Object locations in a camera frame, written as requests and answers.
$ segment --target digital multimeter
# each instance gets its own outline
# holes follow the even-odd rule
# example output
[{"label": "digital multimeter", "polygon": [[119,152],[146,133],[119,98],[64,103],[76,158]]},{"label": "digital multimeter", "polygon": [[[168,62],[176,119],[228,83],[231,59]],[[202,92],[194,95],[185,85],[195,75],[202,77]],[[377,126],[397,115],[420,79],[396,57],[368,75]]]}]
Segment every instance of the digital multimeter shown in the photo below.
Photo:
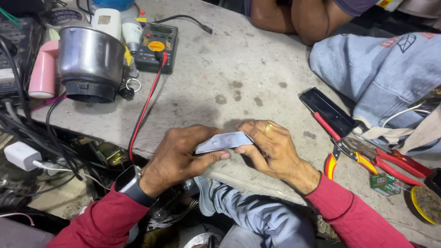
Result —
[{"label": "digital multimeter", "polygon": [[178,28],[175,26],[146,23],[141,41],[134,56],[136,68],[140,71],[158,72],[159,61],[155,60],[154,52],[168,54],[168,62],[162,68],[163,74],[171,74],[178,45]]}]

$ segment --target gray cloth bag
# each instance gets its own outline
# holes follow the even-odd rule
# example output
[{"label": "gray cloth bag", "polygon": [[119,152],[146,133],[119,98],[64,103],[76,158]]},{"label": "gray cloth bag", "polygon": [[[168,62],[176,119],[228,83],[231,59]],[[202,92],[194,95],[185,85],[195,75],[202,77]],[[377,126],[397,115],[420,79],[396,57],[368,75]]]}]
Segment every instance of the gray cloth bag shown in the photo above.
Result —
[{"label": "gray cloth bag", "polygon": [[[357,103],[353,116],[381,127],[441,84],[441,35],[409,33],[390,39],[336,35],[314,45],[310,67]],[[408,111],[391,119],[386,128],[416,128],[423,119]],[[440,152],[437,139],[407,154]]]}]

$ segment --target small green box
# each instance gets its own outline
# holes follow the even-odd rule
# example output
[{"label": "small green box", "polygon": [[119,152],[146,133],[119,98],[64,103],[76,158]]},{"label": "small green box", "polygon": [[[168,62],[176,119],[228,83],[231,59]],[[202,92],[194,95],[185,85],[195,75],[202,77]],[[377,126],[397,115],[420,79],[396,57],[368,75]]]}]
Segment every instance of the small green box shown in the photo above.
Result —
[{"label": "small green box", "polygon": [[385,196],[401,193],[400,181],[386,173],[371,176],[370,187]]}]

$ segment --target green wire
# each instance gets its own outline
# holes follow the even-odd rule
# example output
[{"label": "green wire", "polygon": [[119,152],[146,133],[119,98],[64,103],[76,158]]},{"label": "green wire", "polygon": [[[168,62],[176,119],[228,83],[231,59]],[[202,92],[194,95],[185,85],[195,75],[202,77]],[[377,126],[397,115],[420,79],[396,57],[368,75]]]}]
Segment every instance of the green wire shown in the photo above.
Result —
[{"label": "green wire", "polygon": [[0,8],[0,12],[1,12],[4,16],[6,16],[6,18],[8,18],[11,22],[13,22],[17,27],[20,27],[20,25],[19,25],[20,22],[21,22],[20,19],[18,19],[18,18],[16,18],[15,16],[9,14],[8,12],[6,12],[6,10],[4,10],[4,9],[2,9],[2,8]]}]

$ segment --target hand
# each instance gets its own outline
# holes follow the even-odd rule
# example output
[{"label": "hand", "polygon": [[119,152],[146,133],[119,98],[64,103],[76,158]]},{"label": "hand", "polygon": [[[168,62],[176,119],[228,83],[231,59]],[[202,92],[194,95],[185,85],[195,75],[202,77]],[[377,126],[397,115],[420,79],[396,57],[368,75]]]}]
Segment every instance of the hand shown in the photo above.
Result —
[{"label": "hand", "polygon": [[231,158],[227,150],[193,156],[196,146],[222,131],[202,125],[170,128],[165,132],[152,159],[142,169],[140,188],[157,197],[167,188],[201,175],[211,164]]},{"label": "hand", "polygon": [[286,128],[271,120],[252,120],[236,129],[248,135],[256,145],[242,145],[234,152],[250,157],[256,170],[286,181],[303,194],[317,188],[320,172],[298,157]]}]

